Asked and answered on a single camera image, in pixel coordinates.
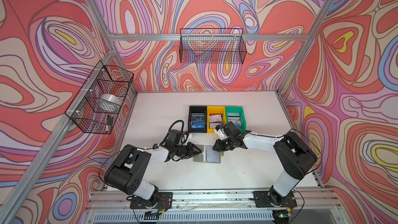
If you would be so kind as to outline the grey card holder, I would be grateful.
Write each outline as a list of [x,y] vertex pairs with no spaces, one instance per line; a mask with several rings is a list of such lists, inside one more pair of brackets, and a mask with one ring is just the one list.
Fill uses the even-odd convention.
[[213,150],[213,147],[209,145],[198,145],[198,148],[202,153],[193,157],[194,162],[221,163],[222,152]]

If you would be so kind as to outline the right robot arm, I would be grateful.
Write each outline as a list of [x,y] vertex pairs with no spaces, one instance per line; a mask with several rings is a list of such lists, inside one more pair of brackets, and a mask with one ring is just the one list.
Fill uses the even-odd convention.
[[256,149],[277,155],[283,170],[267,193],[269,204],[281,207],[294,187],[310,172],[318,158],[313,150],[294,132],[282,136],[230,131],[216,128],[218,135],[213,150],[224,152],[235,148]]

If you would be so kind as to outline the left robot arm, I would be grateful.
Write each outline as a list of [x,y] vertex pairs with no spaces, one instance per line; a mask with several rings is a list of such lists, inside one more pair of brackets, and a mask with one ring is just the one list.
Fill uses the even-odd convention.
[[126,145],[107,167],[104,183],[140,200],[141,205],[147,208],[157,207],[161,201],[159,188],[144,180],[147,167],[171,160],[191,159],[202,154],[202,150],[192,144],[189,138],[188,132],[171,129],[164,140],[152,148]]

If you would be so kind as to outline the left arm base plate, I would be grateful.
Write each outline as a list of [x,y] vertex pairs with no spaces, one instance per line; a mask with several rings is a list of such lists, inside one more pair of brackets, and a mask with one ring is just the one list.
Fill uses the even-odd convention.
[[138,196],[127,197],[130,200],[130,209],[149,209],[149,210],[168,210],[172,207],[173,193],[166,192],[155,192],[149,200]]

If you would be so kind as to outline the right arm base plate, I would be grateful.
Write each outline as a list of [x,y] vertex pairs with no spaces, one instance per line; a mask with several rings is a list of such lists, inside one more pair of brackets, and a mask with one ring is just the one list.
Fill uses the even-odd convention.
[[276,192],[269,191],[254,191],[252,200],[255,202],[257,208],[295,208],[297,202],[292,191],[285,197],[280,196]]

